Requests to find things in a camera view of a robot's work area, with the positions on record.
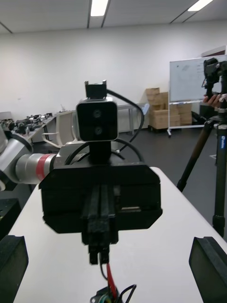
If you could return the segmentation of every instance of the camera on tripod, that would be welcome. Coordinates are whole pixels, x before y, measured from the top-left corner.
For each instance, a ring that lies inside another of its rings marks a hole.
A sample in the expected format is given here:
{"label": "camera on tripod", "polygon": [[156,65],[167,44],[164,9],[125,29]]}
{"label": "camera on tripod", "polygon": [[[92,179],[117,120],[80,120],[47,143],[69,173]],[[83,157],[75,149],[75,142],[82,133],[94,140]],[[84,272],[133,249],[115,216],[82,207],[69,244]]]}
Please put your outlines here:
{"label": "camera on tripod", "polygon": [[215,83],[220,81],[221,76],[221,94],[227,94],[227,61],[218,62],[216,58],[212,58],[204,61],[204,75],[206,95],[209,99],[213,96],[212,89]]}
{"label": "camera on tripod", "polygon": [[216,58],[204,61],[205,80],[202,87],[207,90],[209,99],[213,96],[212,89],[221,77],[221,98],[219,100],[218,116],[207,120],[200,134],[199,140],[192,152],[192,156],[183,172],[177,188],[182,192],[187,184],[187,180],[199,158],[214,125],[217,126],[217,175],[215,193],[215,213],[213,216],[213,227],[223,237],[225,229],[225,190],[226,190],[226,162],[227,162],[227,61],[218,62]]}

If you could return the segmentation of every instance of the camera lens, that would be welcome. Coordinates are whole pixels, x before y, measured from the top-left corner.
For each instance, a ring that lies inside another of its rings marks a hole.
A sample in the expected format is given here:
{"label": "camera lens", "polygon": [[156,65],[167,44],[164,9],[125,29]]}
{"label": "camera lens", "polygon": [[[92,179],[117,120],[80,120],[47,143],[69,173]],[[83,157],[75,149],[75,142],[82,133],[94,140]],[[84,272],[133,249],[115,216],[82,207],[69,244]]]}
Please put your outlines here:
{"label": "camera lens", "polygon": [[94,118],[100,118],[102,115],[101,111],[99,109],[96,109],[94,112],[93,112],[93,117]]}
{"label": "camera lens", "polygon": [[101,127],[98,126],[98,127],[95,128],[95,134],[97,136],[99,136],[102,132],[103,132],[103,129]]}

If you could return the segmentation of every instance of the chair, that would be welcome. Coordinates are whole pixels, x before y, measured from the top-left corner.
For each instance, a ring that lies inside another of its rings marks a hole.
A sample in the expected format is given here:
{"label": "chair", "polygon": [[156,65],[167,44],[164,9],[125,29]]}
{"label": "chair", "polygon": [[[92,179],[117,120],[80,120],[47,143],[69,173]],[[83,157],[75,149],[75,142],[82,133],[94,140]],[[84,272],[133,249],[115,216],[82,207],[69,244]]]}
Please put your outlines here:
{"label": "chair", "polygon": [[[56,117],[56,132],[42,134],[43,141],[50,145],[61,148],[67,142],[76,142],[76,135],[73,127],[74,111],[58,113]],[[57,144],[46,139],[46,135],[56,135]]]}

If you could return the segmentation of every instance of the white table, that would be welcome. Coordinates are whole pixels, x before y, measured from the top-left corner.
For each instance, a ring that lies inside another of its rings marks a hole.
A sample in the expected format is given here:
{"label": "white table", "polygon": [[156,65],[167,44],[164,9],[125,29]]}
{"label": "white table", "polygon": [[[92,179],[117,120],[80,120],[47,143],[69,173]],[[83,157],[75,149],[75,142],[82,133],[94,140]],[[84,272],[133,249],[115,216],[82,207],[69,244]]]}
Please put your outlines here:
{"label": "white table", "polygon": [[51,121],[53,121],[55,118],[56,118],[56,116],[45,119],[43,121],[43,124],[39,128],[36,128],[33,132],[30,132],[28,136],[23,136],[23,138],[25,138],[27,141],[32,142],[32,139],[34,138],[34,136],[37,135],[42,129],[44,129],[44,132],[47,133],[48,132],[48,130],[47,130],[48,124]]}
{"label": "white table", "polygon": [[[215,232],[165,174],[161,179],[163,215],[148,230],[119,232],[111,246],[111,269],[121,292],[137,284],[130,303],[202,303],[189,267],[194,236]],[[89,303],[106,286],[99,266],[91,266],[80,234],[56,234],[42,220],[36,188],[10,234],[25,236],[29,264],[15,303]]]}
{"label": "white table", "polygon": [[[143,108],[147,103],[137,103],[137,105],[140,108]],[[132,106],[131,104],[123,104],[123,105],[118,105],[117,106],[118,110],[124,110],[124,109],[128,109],[129,111],[129,128],[131,131],[131,134],[134,135],[135,131],[134,131],[134,122],[133,122],[133,111],[135,110],[135,107]]]}

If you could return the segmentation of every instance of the tripod leg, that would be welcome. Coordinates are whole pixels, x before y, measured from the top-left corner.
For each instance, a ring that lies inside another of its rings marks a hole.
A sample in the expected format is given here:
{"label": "tripod leg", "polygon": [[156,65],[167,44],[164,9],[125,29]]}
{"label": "tripod leg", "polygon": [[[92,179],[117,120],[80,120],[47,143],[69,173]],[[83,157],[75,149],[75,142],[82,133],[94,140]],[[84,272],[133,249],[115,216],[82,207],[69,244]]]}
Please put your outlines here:
{"label": "tripod leg", "polygon": [[199,158],[199,156],[202,152],[202,149],[203,149],[204,145],[206,144],[207,139],[209,138],[209,135],[213,129],[213,126],[214,126],[214,121],[208,120],[205,123],[204,128],[201,131],[199,140],[193,150],[190,160],[186,166],[186,169],[184,170],[180,181],[177,183],[177,188],[181,192],[183,192],[183,190],[187,184],[187,180],[190,176],[190,173],[192,172],[193,167],[195,166],[195,163],[196,163],[197,159]]}
{"label": "tripod leg", "polygon": [[215,193],[215,212],[213,227],[220,236],[225,229],[225,191],[226,191],[226,161],[227,161],[227,125],[218,126],[218,158]]}

